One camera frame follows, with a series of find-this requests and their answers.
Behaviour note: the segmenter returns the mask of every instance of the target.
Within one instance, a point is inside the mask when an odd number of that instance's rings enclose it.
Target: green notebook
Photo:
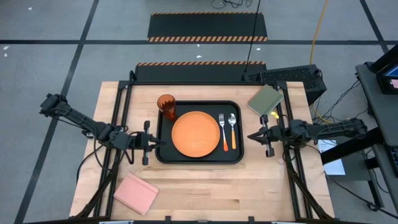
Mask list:
[[[248,102],[248,106],[260,116],[269,115],[284,96],[273,87],[265,85]]]

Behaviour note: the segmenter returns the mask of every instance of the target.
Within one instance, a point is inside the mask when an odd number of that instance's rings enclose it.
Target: pink notebook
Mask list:
[[[114,193],[114,197],[134,211],[145,215],[159,190],[141,180],[134,174],[128,174]]]

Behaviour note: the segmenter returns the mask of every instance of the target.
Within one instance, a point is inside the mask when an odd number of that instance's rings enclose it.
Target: spoon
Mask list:
[[[232,127],[232,149],[236,149],[236,141],[235,141],[235,131],[234,131],[234,125],[236,124],[236,117],[235,114],[230,114],[228,117],[228,123]]]

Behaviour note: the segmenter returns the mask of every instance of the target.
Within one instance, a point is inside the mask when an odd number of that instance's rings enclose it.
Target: orange cup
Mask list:
[[[175,114],[175,98],[170,94],[164,94],[157,99],[157,106],[163,112],[164,116],[171,120],[175,121],[177,116]]]

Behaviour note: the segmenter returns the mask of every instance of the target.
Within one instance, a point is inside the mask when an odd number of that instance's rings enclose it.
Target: black and orange striped mat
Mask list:
[[[242,79],[246,61],[229,62],[144,62],[136,66],[137,79],[144,82],[217,82],[220,76],[231,82]],[[249,61],[247,73],[265,71],[266,63]]]
[[[263,42],[267,40],[264,15],[255,12],[156,12],[150,16],[149,42]]]

